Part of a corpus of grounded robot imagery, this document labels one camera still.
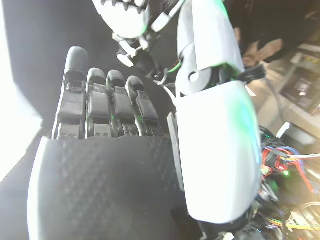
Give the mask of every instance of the dark gray background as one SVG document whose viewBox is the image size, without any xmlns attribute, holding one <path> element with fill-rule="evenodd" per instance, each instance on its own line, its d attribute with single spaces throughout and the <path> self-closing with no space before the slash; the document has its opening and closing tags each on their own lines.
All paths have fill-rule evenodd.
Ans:
<svg viewBox="0 0 320 240">
<path fill-rule="evenodd" d="M 112 32 L 91 0 L 4 0 L 3 8 L 14 80 L 43 118 L 43 129 L 26 156 L 0 183 L 0 238 L 24 240 L 29 239 L 27 197 L 35 152 L 40 137 L 52 129 L 69 48 L 86 49 L 90 68 L 106 73 L 115 69 L 125 77 L 140 75 L 116 59 L 118 47 Z M 153 51 L 166 68 L 177 59 L 177 22 L 176 18 L 164 29 Z M 166 116 L 172 109 L 169 97 L 153 83 L 145 84 L 166 127 Z"/>
</svg>

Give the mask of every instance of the green wire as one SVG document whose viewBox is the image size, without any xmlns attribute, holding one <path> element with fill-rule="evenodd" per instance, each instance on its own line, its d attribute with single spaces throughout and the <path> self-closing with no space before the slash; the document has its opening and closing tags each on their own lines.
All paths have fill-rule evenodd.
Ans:
<svg viewBox="0 0 320 240">
<path fill-rule="evenodd" d="M 181 67 L 181 62 L 179 62 L 174 68 L 168 71 L 168 74 L 177 71 Z"/>
</svg>

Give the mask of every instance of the yellow wire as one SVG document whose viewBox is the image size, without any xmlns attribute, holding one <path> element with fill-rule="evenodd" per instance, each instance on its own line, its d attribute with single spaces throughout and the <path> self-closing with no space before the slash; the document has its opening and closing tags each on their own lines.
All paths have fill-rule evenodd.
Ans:
<svg viewBox="0 0 320 240">
<path fill-rule="evenodd" d="M 282 223 L 280 221 L 272 220 L 270 218 L 268 218 L 268 221 L 270 223 L 274 224 L 274 225 L 282 226 Z M 320 226 L 310 227 L 310 226 L 307 226 L 307 225 L 295 225 L 295 224 L 287 224 L 286 226 L 289 229 L 317 230 L 317 231 L 320 231 Z"/>
</svg>

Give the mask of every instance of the textured surface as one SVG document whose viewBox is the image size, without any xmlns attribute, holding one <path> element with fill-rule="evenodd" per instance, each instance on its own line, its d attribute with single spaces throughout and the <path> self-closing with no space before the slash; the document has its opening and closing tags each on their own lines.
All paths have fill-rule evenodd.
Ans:
<svg viewBox="0 0 320 240">
<path fill-rule="evenodd" d="M 180 239 L 170 210 L 185 200 L 169 139 L 44 138 L 42 147 L 28 196 L 31 240 Z"/>
</svg>

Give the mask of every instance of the green led light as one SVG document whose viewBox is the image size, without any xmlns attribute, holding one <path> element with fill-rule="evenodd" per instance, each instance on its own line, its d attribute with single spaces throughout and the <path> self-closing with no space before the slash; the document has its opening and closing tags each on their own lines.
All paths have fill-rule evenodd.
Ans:
<svg viewBox="0 0 320 240">
<path fill-rule="evenodd" d="M 290 175 L 290 172 L 288 170 L 285 170 L 285 171 L 283 171 L 283 175 L 288 177 Z"/>
</svg>

